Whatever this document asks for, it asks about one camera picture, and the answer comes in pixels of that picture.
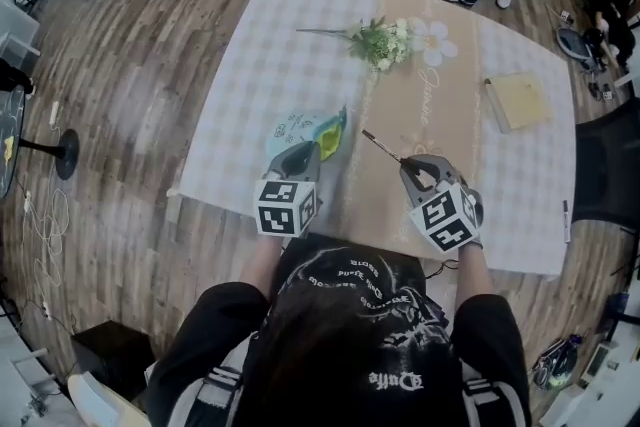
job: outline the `wooden floor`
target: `wooden floor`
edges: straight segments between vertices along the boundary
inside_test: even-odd
[[[54,258],[61,285],[53,286],[36,267],[51,311],[67,329],[74,320],[75,329],[83,330],[115,319],[149,333],[161,355],[198,295],[237,275],[250,254],[252,219],[192,200],[169,204],[165,197],[179,177],[217,66],[247,2],[39,3],[38,92],[28,104],[24,134],[55,142],[47,121],[52,102],[59,100],[60,126],[75,128],[82,145],[73,178],[52,180],[52,188],[59,186],[69,202],[64,252]],[[577,0],[546,2],[556,12],[578,15],[580,10]],[[474,10],[558,52],[553,29],[559,22],[543,0],[514,0],[506,11],[494,0],[480,0]],[[578,20],[584,25],[583,15]],[[612,102],[595,102],[577,67],[571,63],[570,69],[577,121],[599,117],[625,100],[621,94]],[[33,193],[39,212],[45,208],[50,166],[46,155],[20,154],[17,177]],[[67,333],[26,303],[28,298],[39,302],[37,258],[45,260],[54,279],[56,274],[30,219],[21,245],[23,197],[17,184],[3,204],[2,230],[9,292],[20,306],[27,304],[24,334],[34,347],[50,349],[48,362],[63,376],[75,360]],[[560,277],[493,273],[522,330],[528,364],[556,337],[571,332],[587,337],[584,362],[595,343],[590,335],[604,298],[622,286],[621,278],[609,273],[628,257],[630,244],[616,226],[582,221],[573,226]],[[454,284],[453,271],[429,282],[430,294],[449,312]],[[551,398],[532,389],[536,418]]]

